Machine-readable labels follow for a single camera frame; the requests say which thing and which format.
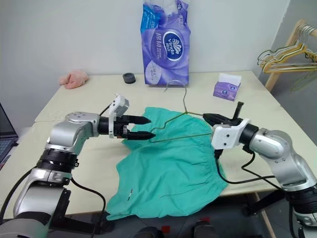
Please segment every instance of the white table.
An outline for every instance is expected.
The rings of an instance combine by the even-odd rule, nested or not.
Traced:
[[[189,111],[197,113],[218,113],[232,117],[236,104],[242,101],[245,105],[240,116],[249,118],[252,124],[268,129],[283,130],[292,137],[297,153],[306,159],[311,169],[317,174],[316,146],[286,113],[272,95],[264,88],[250,71],[232,72],[242,76],[236,102],[213,97],[213,87],[219,73],[193,73],[186,97]],[[72,111],[99,113],[114,98],[116,92],[130,101],[127,115],[141,115],[145,107],[164,107],[170,110],[183,111],[183,88],[149,87],[144,84],[143,76],[137,75],[137,82],[125,84],[121,75],[92,76],[84,86],[66,90],[61,87],[36,118],[29,133],[17,147],[4,168],[0,171],[0,205],[16,181],[31,167],[35,166],[41,156],[51,128],[57,121]],[[109,139],[108,136],[90,138],[78,157],[79,167],[73,170],[76,181],[84,186],[101,192],[108,201],[116,192],[119,176],[116,164],[129,154],[120,139]],[[240,169],[250,159],[250,155],[241,147],[224,151],[221,163],[227,178],[232,181],[254,178],[253,175]],[[271,175],[266,162],[257,156],[249,169],[260,175]],[[74,185],[67,187],[72,191],[67,214],[100,211],[102,201],[94,194],[78,189]],[[229,185],[222,195],[233,195],[273,189],[265,181]],[[5,217],[12,217],[14,201],[21,188],[15,193]]]

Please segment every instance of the small tissue box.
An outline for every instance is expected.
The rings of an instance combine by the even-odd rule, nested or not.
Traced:
[[[234,101],[241,85],[241,76],[221,73],[219,80],[214,86],[213,95]]]

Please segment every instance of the wire hanger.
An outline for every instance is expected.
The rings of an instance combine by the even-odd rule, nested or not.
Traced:
[[[300,27],[303,25],[304,23],[301,23],[300,25],[298,25],[294,34],[299,36]],[[264,51],[258,56],[258,65],[261,65],[261,67],[263,67],[263,64],[268,60],[267,58],[271,59],[272,57],[275,57],[282,52],[289,51],[298,47],[298,45],[299,45],[299,40],[297,40],[295,44],[292,46],[281,47],[281,48],[278,48],[276,51],[271,51],[271,50]]]
[[[294,45],[288,46],[285,48],[281,48],[279,51],[276,51],[275,54],[271,54],[269,56],[266,55],[266,56],[264,56],[263,59],[260,59],[261,60],[261,63],[260,63],[261,67],[264,68],[264,66],[267,65],[269,60],[280,59],[284,54],[300,49],[303,46],[303,44],[300,43],[299,39],[302,38],[302,32],[303,32],[305,27],[306,27],[306,25],[304,23],[302,23],[296,28],[296,31],[294,34],[297,34],[298,39]]]
[[[275,56],[272,57],[270,60],[266,61],[266,63],[263,66],[263,71],[265,73],[271,73],[271,72],[294,72],[294,71],[311,71],[311,70],[317,70],[317,65],[314,63],[290,63],[285,64],[289,58],[299,55],[301,53],[305,53],[306,55],[309,55],[309,58],[315,59],[317,56],[311,51],[307,50],[307,43],[308,43],[308,36],[312,31],[315,30],[315,28],[307,25],[307,24],[301,24],[299,26],[300,29],[300,41],[302,43],[299,44],[299,48],[295,47],[291,51],[285,50]]]
[[[185,109],[185,112],[167,120],[163,127],[154,127],[150,130],[150,132],[153,132],[154,130],[164,130],[166,128],[166,125],[171,122],[172,120],[175,120],[179,117],[181,117],[182,115],[185,115],[185,114],[192,114],[192,115],[197,115],[197,116],[203,116],[202,114],[199,114],[199,113],[193,113],[193,112],[189,112],[187,111],[187,107],[186,107],[186,103],[185,103],[185,98],[186,98],[186,95],[187,95],[187,87],[185,85],[184,82],[180,81],[180,80],[171,80],[169,81],[167,84],[166,84],[166,88],[164,90],[164,92],[166,92],[168,90],[168,86],[172,83],[172,82],[179,82],[181,83],[184,88],[185,88],[185,94],[184,94],[184,97],[183,97],[183,105],[184,105],[184,109]],[[196,137],[196,136],[204,136],[204,135],[211,135],[211,133],[205,133],[205,134],[196,134],[196,135],[186,135],[186,136],[180,136],[180,137],[176,137],[176,138],[170,138],[170,139],[164,139],[164,140],[157,140],[157,141],[151,141],[149,140],[151,143],[158,143],[158,142],[165,142],[165,141],[171,141],[171,140],[177,140],[177,139],[184,139],[184,138],[189,138],[189,137]]]

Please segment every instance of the green cloth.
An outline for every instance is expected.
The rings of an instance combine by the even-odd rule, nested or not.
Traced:
[[[179,114],[163,108],[146,108],[143,115],[152,122],[136,125],[132,131],[163,127],[168,119]],[[151,141],[156,141],[211,133],[211,127],[201,119],[182,115],[153,133],[156,137]],[[227,186],[217,174],[210,135],[158,143],[123,143],[132,152],[117,164],[120,182],[117,194],[107,205],[108,220],[129,215],[187,216],[215,200]]]

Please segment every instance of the purple tissue package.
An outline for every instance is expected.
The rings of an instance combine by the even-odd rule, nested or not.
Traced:
[[[221,73],[219,80],[214,86],[213,95],[234,101],[241,85],[241,76]]]
[[[145,0],[141,23],[145,83],[188,84],[189,36],[188,0]]]

